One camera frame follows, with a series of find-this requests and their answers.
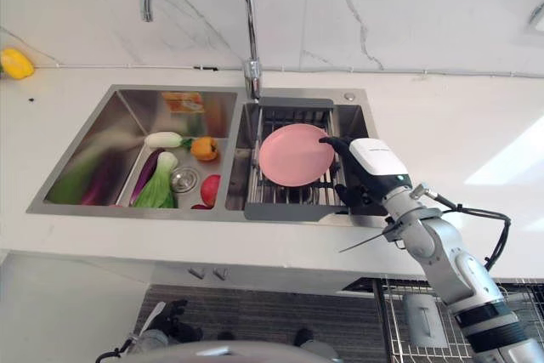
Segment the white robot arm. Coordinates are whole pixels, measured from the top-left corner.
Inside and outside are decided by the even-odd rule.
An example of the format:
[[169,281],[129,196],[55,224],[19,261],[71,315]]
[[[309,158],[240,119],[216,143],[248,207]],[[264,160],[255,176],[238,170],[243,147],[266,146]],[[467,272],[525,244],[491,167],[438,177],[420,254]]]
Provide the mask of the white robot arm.
[[422,266],[431,287],[456,318],[479,363],[544,363],[544,351],[527,338],[487,269],[462,243],[457,229],[438,208],[418,199],[427,195],[453,203],[424,185],[412,189],[405,165],[379,139],[323,138],[363,184],[368,196],[388,211],[383,235],[402,240]]

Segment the gray floor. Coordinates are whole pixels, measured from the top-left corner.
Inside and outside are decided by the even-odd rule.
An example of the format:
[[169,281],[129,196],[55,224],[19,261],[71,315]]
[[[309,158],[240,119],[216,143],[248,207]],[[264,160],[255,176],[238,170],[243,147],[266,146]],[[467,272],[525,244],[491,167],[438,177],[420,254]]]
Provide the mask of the gray floor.
[[221,331],[238,340],[292,343],[298,329],[312,329],[346,363],[386,360],[373,299],[239,291],[185,286],[151,286],[139,311],[136,332],[160,301],[187,299],[182,321],[198,326],[205,340]]

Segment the drain strainer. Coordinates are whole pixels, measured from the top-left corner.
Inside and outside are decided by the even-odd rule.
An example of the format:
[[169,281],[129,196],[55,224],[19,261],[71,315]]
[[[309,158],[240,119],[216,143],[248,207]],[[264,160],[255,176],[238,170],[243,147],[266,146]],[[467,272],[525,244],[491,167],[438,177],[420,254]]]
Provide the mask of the drain strainer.
[[192,167],[176,167],[172,170],[170,185],[176,193],[187,193],[198,183],[198,173]]

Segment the cabinet handle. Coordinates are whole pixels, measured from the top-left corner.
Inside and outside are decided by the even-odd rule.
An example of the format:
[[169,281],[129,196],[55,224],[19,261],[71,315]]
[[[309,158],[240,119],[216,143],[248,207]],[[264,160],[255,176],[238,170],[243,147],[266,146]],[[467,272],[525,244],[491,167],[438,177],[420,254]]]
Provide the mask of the cabinet handle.
[[199,272],[194,268],[189,268],[189,269],[187,269],[187,272],[189,272],[191,275],[198,278],[199,280],[203,280],[204,277],[206,276],[206,270],[205,269],[201,269],[201,271]]
[[223,268],[219,270],[217,268],[213,269],[213,274],[217,276],[221,281],[227,281],[227,269]]

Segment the pink plate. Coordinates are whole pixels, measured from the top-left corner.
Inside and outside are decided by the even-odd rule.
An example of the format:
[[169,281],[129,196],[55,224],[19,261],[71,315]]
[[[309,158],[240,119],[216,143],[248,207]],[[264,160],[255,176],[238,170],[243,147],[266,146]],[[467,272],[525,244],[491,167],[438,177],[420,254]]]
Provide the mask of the pink plate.
[[258,164],[264,175],[282,186],[315,182],[331,166],[334,149],[321,144],[323,129],[305,123],[282,127],[264,140]]

